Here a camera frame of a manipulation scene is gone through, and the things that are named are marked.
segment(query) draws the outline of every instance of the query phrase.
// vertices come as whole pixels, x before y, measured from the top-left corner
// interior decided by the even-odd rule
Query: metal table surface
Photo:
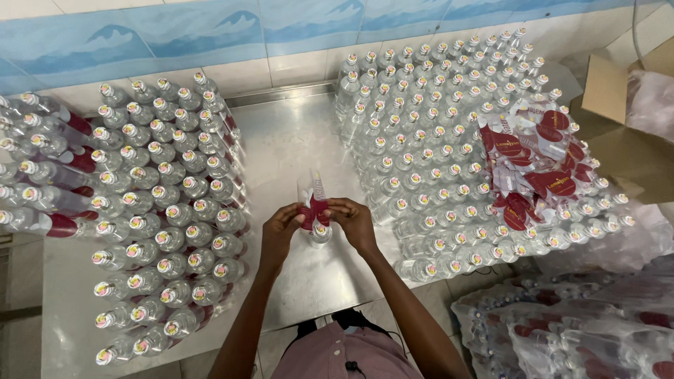
[[[97,366],[95,354],[114,333],[97,330],[96,315],[109,303],[92,289],[109,272],[90,262],[92,252],[106,246],[95,241],[47,239],[44,245],[42,377],[118,378],[217,349],[224,341],[250,288],[259,261],[262,223],[276,209],[296,202],[297,179],[319,169],[326,195],[362,202],[364,193],[353,158],[334,134],[334,93],[320,84],[233,100],[232,113],[245,142],[245,183],[252,215],[249,249],[243,259],[251,274],[235,285],[233,301],[216,310],[217,317],[199,332],[162,355],[139,357],[117,367]],[[321,249],[295,233],[290,254],[267,305],[262,332],[331,314],[383,297],[365,261],[348,244],[339,225]],[[378,244],[390,263],[400,248],[390,228],[375,228]],[[408,283],[418,287],[427,283]]]

